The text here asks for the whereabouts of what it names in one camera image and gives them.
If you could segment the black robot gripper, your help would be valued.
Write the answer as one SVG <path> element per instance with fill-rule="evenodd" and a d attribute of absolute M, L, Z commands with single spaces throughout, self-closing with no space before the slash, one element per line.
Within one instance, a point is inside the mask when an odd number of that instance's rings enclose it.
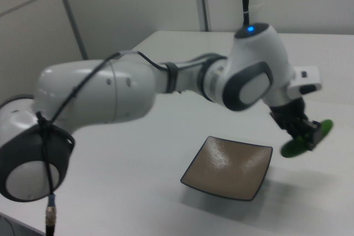
<path fill-rule="evenodd" d="M 312 151 L 322 140 L 321 123 L 308 120 L 304 113 L 303 98 L 282 106 L 270 107 L 270 110 L 270 115 L 282 130 L 286 130 L 293 139 L 303 137 L 308 151 Z"/>

